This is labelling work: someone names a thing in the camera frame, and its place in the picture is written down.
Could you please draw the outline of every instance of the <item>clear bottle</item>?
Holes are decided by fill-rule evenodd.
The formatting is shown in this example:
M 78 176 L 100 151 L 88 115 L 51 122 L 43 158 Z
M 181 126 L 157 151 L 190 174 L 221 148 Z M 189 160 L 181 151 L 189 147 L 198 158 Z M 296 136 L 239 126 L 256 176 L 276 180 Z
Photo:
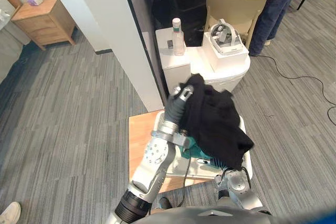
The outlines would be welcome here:
M 181 20 L 179 18 L 173 19 L 173 51 L 174 55 L 184 55 L 184 37 L 181 30 Z

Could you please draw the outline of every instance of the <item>sneaker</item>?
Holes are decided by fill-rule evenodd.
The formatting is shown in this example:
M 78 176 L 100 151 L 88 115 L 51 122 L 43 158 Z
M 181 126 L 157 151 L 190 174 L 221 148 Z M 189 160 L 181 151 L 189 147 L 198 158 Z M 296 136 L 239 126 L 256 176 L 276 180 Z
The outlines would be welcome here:
M 0 224 L 16 224 L 20 218 L 21 207 L 18 202 L 12 202 L 0 215 Z
M 271 39 L 268 39 L 268 40 L 266 40 L 266 42 L 265 42 L 265 46 L 269 46 L 271 44 Z

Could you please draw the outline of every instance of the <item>white laundry basket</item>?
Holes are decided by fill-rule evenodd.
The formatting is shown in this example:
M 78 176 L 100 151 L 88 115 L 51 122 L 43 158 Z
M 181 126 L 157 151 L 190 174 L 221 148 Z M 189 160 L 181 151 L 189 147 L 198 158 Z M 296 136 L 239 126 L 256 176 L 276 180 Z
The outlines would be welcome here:
M 231 61 L 225 68 L 212 69 L 203 47 L 189 47 L 188 55 L 191 63 L 191 73 L 199 73 L 206 84 L 212 85 L 215 90 L 232 91 L 246 74 L 250 67 L 250 57 L 245 54 L 244 58 L 234 62 Z

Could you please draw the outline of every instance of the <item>plastic chair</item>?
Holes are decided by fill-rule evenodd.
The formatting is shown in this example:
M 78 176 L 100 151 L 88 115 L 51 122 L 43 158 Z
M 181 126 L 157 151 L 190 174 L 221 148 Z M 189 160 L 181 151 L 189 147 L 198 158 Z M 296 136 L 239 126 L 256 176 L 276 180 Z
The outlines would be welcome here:
M 204 31 L 218 23 L 223 18 L 231 24 L 245 39 L 248 48 L 252 39 L 254 27 L 266 0 L 206 0 L 206 23 Z

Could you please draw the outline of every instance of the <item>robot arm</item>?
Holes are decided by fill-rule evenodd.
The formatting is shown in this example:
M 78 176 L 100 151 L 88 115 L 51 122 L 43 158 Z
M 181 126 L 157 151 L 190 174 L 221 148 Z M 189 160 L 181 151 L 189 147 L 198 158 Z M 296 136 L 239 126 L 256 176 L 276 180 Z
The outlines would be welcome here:
M 186 138 L 174 137 L 178 123 L 184 113 L 186 100 L 192 95 L 193 87 L 187 86 L 178 98 L 170 97 L 164 121 L 157 131 L 152 132 L 140 165 L 122 196 L 117 208 L 109 216 L 107 224 L 132 223 L 148 213 L 166 177 L 166 171 L 175 159 L 175 144 L 187 145 Z

